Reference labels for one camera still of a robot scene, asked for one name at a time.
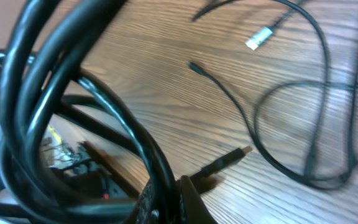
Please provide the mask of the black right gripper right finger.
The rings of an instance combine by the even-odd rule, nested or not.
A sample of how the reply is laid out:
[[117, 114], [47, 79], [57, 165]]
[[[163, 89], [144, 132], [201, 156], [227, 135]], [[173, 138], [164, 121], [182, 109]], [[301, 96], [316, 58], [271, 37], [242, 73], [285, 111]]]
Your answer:
[[183, 224], [217, 224], [191, 179], [186, 175], [180, 179], [180, 213]]

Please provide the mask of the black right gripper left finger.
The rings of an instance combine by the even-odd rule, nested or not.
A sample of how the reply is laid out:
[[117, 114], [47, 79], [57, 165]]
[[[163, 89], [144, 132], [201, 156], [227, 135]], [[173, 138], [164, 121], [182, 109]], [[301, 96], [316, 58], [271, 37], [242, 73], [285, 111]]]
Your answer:
[[131, 224], [160, 223], [160, 199], [157, 193], [158, 190], [149, 179], [131, 213]]

